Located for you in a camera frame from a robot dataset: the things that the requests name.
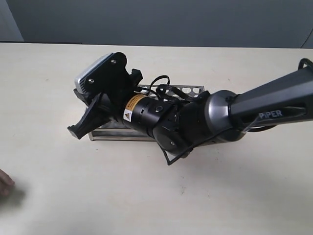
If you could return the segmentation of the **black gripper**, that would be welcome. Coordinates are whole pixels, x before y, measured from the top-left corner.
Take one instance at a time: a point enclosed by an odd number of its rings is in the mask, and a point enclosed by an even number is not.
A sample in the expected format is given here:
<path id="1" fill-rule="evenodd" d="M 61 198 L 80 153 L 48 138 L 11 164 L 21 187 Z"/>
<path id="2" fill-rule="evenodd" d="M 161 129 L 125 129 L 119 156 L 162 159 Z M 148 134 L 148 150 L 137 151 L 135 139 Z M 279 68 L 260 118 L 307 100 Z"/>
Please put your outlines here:
<path id="1" fill-rule="evenodd" d="M 77 124 L 67 128 L 73 137 L 80 140 L 111 120 L 123 121 L 126 103 L 142 80 L 141 71 L 127 72 L 126 65 L 124 53 L 112 52 L 83 71 L 83 93 L 73 92 L 88 108 Z"/>

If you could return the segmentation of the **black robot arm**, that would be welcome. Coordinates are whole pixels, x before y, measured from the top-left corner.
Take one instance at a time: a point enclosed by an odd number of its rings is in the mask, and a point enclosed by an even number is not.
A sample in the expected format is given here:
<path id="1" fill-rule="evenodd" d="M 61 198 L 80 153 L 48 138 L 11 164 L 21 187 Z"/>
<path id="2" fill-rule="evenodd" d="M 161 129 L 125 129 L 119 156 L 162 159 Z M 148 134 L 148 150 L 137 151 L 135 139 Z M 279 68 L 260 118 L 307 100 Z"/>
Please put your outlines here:
<path id="1" fill-rule="evenodd" d="M 127 72 L 127 57 L 100 57 L 75 79 L 74 93 L 87 107 L 68 131 L 81 139 L 117 122 L 152 138 L 167 164 L 187 157 L 198 146 L 235 142 L 248 132 L 313 118 L 313 63 L 243 94 L 221 90 L 191 96 L 170 83 L 141 87 L 142 73 Z"/>

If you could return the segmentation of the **person's bare hand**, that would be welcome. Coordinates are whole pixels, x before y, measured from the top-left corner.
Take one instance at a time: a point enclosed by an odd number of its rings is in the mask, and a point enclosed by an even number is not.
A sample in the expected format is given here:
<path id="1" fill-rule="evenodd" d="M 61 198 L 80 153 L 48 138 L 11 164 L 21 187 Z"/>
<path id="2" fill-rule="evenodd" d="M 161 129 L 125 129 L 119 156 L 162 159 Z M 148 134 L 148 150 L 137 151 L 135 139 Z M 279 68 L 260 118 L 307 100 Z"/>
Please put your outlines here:
<path id="1" fill-rule="evenodd" d="M 8 196 L 15 188 L 15 181 L 2 169 L 0 169 L 0 195 Z"/>

